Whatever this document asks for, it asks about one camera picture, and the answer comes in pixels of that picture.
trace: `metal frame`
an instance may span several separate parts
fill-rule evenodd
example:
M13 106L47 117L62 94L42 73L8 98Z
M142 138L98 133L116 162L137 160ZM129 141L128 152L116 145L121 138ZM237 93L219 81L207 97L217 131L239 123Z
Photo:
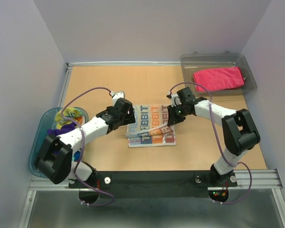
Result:
M61 107L64 103L67 87L73 66L180 66L180 62L86 62L86 63L69 63L66 70L66 77L64 85L58 102ZM277 208L285 227L285 201L283 199L281 189L283 188L277 170L252 170L252 189L272 189ZM247 189L250 181L248 171L234 171L237 178L237 187L230 187L230 189ZM30 185L28 187L28 194L25 205L21 214L19 228L27 228L29 225L30 215L33 210L34 200L37 191L79 191L79 189L70 189L68 187L69 181L65 180L62 183L55 185L50 180L32 176ZM208 188L208 190L219 190L220 188Z

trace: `red towel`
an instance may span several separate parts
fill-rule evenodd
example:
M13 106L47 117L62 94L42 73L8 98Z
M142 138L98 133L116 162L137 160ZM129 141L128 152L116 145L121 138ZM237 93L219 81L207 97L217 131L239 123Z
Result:
M234 89L244 85L244 79L238 67L200 70L193 74L194 81L209 91ZM196 91L205 91L195 86Z

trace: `gray wall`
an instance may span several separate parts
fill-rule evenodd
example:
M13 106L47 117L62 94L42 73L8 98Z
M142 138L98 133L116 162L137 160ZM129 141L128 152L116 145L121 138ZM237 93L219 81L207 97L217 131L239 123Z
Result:
M247 105L266 163L278 169L285 198L285 0L271 1L243 54L258 85Z
M270 0L34 0L67 62L240 52Z
M0 1L0 228L18 227L42 114L58 103L65 62L32 0Z

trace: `wooden table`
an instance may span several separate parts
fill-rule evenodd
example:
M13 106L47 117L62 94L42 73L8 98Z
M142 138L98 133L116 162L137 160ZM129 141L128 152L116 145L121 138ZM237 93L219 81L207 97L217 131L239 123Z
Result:
M180 66L75 66L65 104L95 86L125 91L126 99L133 105L169 104L167 92L182 81ZM230 109L246 108L242 95L215 96L213 101ZM92 91L73 103L73 106L84 108L90 118L110 105L112 100L105 90ZM222 129L217 126L217 130L224 148ZM124 136L126 126L123 126L89 143L84 161L99 171L176 171L209 170L220 157L210 121L188 116L185 122L175 126L175 132L176 146L129 148ZM242 161L251 169L266 169L259 145Z

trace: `cable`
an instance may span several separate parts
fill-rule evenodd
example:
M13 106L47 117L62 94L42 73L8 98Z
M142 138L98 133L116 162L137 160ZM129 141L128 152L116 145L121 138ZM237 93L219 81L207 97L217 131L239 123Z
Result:
M223 157L223 159L225 160L225 162L226 162L228 165L230 165L231 167L237 167L239 164L243 164L243 165L247 168L247 170L248 170L248 172L249 172L250 184L249 184L248 190L247 190L247 192L245 193L244 196L242 196L241 198L239 198L239 199L237 199L237 200L235 200L235 201L232 201L232 202L225 202L225 203L223 203L223 202L214 201L214 202L218 202L218 203L220 203L220 204L233 204L233 203L237 203L237 202L243 200L243 199L248 195L248 193L249 193L250 190L251 190L251 185L252 185L252 174L251 174L251 171L250 171L249 167L248 167L245 163L243 163L243 162L241 162L241 161L239 161L239 162L236 164L236 166L233 166L233 165L226 159L226 157L225 157L225 155L224 155L224 153L223 153L222 147L221 147L221 145L220 145L219 137L218 137L218 132L217 132L217 129L216 129L215 123L214 123L214 117L213 117L212 108L211 108L212 95L211 95L210 91L207 90L204 86L202 86L202 85L200 85L200 84L198 84L198 83L194 83L194 82L181 82L181 83L178 83L178 84L174 85L174 86L169 90L170 95L172 94L172 89L174 89L175 87L177 87L177 86L179 86L179 85L182 85L182 84L193 84L193 85L195 85L195 86L199 86L199 87L203 88L203 89L208 93L208 95L209 95L209 97L210 97L210 104L209 104L210 119L211 119L212 128L213 128L213 131L214 131L214 134L215 134L216 141L217 141L217 143L218 143L218 148L219 148L219 152L220 152L221 156Z
M93 91L93 90L96 90L96 89L104 89L104 90L107 90L107 91L109 91L109 94L110 94L110 95L111 95L111 92L112 92L111 90L109 90L109 89L106 88L106 87L95 87L95 88L89 89L89 90L85 91L84 93L82 93L82 94L78 95L77 97L75 97L73 100L71 100L69 103L67 103L67 105L61 110L61 117L64 118L64 119L66 119L66 120L69 120L69 121L75 123L75 124L78 126L78 128L79 128L79 130L80 130L80 132L81 132L81 135L82 135L80 156L79 156L79 159L78 159L78 161L77 161L77 164L76 164L76 166L75 166L75 168L74 168L74 175L75 175L75 177L76 177L83 185L85 185L86 187L88 187L88 188L90 188L90 189L92 189L92 190L98 192L99 194L104 194L104 195L110 196L110 197L112 198L111 201L109 201L109 202L107 202L107 203L103 203L103 204L98 204L98 205L88 204L88 203L85 203L84 201L81 201L81 204L84 204L84 205L86 205L86 206L88 206L88 207L100 207L100 206L108 205L108 204L113 203L113 202L115 201L115 197L114 197L114 195L112 195L112 194L110 194L110 193L108 193L108 192L101 191L100 189L97 189L97 188L93 188L92 186L90 186L90 185L88 185L87 183L85 183L85 182L84 182L80 177L78 177L78 175L76 174L77 168L78 168L80 162L82 161L82 157L83 157L83 155L84 155L84 150L85 150L85 132L82 130L80 123L78 123L76 120L74 120L74 119L72 119L72 118L68 118L68 117L64 116L64 115L63 115L63 112L64 112L65 109L66 109L70 104L72 104L75 100L77 100L78 98L82 97L83 95L85 95L85 94L87 94L87 93L89 93L89 92L91 92L91 91Z

